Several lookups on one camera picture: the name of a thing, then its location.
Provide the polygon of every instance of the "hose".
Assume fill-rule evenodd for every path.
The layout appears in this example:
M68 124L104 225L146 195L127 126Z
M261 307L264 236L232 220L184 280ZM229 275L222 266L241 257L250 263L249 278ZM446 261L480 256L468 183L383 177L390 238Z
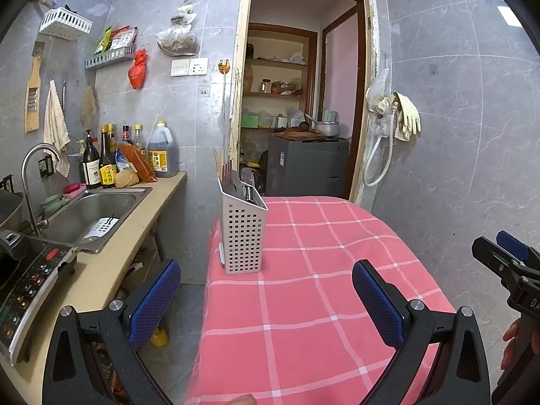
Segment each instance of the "hose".
M390 134L388 136L390 141L388 143L388 145L389 145L388 158L386 159L386 164L384 165L384 169L382 170L379 177L373 182L368 182L367 174L368 174L368 170L369 170L369 165L371 164L371 162L373 160L373 156L375 155L375 152L377 151L377 148L379 147L379 144L381 144L382 136L380 136L379 138L377 138L377 142L375 143L375 146L373 146L373 149L372 149L371 153L369 154L368 160L366 161L366 165L364 166L364 175L363 175L362 180L363 180L364 185L366 187L373 187L373 186L376 186L377 184L379 184L381 182L381 180L384 178L384 176L386 175L386 173L388 171L388 168L390 167L390 162L392 160L392 148L394 146L394 115L395 115L395 107L394 106L392 107L390 115L391 115L391 117L390 117Z

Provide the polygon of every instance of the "plastic jug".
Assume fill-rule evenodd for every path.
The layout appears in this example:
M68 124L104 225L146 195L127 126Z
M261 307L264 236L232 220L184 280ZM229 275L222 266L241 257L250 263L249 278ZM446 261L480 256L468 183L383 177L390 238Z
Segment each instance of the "plastic jug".
M178 173L178 148L173 144L171 131L165 122L157 122L156 130L148 141L148 163L156 177L170 178Z

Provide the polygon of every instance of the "glass bottle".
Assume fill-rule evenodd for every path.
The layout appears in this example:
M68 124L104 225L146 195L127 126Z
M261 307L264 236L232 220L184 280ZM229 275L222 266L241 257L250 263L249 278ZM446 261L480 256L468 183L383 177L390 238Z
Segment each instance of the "glass bottle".
M109 123L107 126L109 128L109 149L111 150L111 154L114 154L116 152L116 137L114 137L114 124Z
M142 125L135 125L135 136L133 137L133 146L140 150L142 159L146 160L146 143L142 136Z
M133 141L130 138L130 127L128 125L122 126L122 141L133 144Z
M99 159L99 173L101 174L103 187L114 187L114 176L116 174L116 162L111 153L109 142L109 127L103 125L102 132L102 155Z
M100 187L101 176L99 175L99 152L94 147L90 129L86 130L86 148L83 153L84 182L89 189Z

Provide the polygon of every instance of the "pink wall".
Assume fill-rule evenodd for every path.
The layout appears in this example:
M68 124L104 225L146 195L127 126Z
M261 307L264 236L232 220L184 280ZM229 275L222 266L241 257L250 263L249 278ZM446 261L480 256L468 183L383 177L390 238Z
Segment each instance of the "pink wall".
M326 36L324 109L339 113L342 138L353 133L357 73L358 20L353 15Z

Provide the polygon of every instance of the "green container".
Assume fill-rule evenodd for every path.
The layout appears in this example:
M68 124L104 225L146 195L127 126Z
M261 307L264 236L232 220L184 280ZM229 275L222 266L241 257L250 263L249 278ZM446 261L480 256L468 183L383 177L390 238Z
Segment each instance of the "green container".
M259 116L258 115L243 115L241 126L242 128L258 128Z

